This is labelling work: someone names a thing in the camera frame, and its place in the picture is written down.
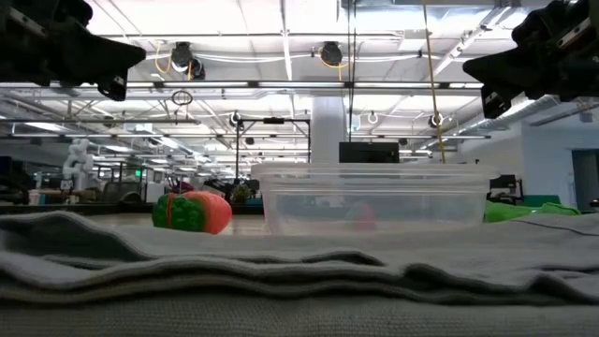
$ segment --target white robot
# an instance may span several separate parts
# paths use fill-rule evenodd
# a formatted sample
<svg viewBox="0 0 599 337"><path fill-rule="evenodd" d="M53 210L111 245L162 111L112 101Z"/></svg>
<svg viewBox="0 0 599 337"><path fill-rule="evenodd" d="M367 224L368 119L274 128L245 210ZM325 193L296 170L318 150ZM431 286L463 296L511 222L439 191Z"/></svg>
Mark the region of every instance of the white robot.
<svg viewBox="0 0 599 337"><path fill-rule="evenodd" d="M87 175L94 168L94 158L87 154L89 145L88 139L73 139L73 144L68 147L68 157L63 164L63 180L60 186L62 190L81 190L88 187Z"/></svg>

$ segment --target white column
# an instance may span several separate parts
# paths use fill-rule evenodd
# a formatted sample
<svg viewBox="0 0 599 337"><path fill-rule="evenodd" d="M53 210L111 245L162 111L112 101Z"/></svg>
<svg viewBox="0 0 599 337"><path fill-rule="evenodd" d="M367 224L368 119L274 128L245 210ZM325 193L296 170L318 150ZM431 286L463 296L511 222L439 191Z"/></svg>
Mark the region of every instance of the white column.
<svg viewBox="0 0 599 337"><path fill-rule="evenodd" d="M312 107L312 162L339 163L339 143L346 140L343 98L315 97Z"/></svg>

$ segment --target green and red toy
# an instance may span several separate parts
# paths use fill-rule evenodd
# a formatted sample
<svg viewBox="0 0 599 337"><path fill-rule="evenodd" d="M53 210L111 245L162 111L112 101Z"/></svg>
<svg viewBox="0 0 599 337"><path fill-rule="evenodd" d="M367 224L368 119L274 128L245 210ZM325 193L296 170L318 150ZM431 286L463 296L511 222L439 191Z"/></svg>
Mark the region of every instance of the green and red toy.
<svg viewBox="0 0 599 337"><path fill-rule="evenodd" d="M169 193L153 206L152 221L155 227L218 234L232 213L228 202L212 193Z"/></svg>

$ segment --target clear plastic container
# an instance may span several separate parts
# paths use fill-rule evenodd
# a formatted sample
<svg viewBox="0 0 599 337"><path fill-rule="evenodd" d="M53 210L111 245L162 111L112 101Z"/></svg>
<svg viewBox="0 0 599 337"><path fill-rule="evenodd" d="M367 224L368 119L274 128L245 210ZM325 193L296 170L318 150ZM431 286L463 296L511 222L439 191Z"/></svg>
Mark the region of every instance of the clear plastic container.
<svg viewBox="0 0 599 337"><path fill-rule="evenodd" d="M479 165L263 164L268 232L281 235L450 230L483 221L494 168Z"/></svg>

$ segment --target gray towel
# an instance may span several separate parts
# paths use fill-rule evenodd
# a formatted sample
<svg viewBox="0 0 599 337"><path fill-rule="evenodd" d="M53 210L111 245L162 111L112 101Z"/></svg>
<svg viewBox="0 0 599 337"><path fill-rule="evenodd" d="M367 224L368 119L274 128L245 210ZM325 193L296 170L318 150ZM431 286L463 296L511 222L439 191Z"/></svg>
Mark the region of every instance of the gray towel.
<svg viewBox="0 0 599 337"><path fill-rule="evenodd" d="M593 336L599 216L233 237L0 216L2 336Z"/></svg>

